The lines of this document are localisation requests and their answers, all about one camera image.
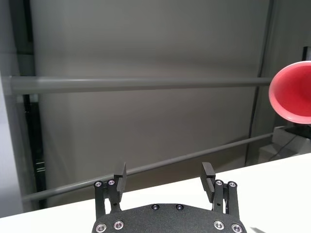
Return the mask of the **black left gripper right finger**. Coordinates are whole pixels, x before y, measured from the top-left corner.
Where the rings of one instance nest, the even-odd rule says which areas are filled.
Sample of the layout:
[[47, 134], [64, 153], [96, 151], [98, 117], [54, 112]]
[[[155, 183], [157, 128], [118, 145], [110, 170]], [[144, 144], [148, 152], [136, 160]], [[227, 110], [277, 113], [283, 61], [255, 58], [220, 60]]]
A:
[[211, 163], [203, 162], [200, 175], [201, 183], [212, 203], [212, 211], [233, 216], [240, 219], [237, 183], [229, 181], [224, 183], [216, 179], [216, 173]]

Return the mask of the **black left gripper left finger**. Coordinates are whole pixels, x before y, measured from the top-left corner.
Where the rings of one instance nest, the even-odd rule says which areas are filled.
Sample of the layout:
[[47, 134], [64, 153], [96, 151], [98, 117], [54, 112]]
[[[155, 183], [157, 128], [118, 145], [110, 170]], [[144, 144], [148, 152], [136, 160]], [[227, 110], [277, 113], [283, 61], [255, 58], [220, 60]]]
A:
[[94, 182], [94, 194], [95, 194], [95, 211], [96, 219], [106, 214], [105, 200], [109, 199], [111, 212], [120, 212], [120, 202], [123, 192], [125, 190], [127, 181], [126, 163], [119, 163], [113, 174], [112, 178], [106, 181], [97, 180]]

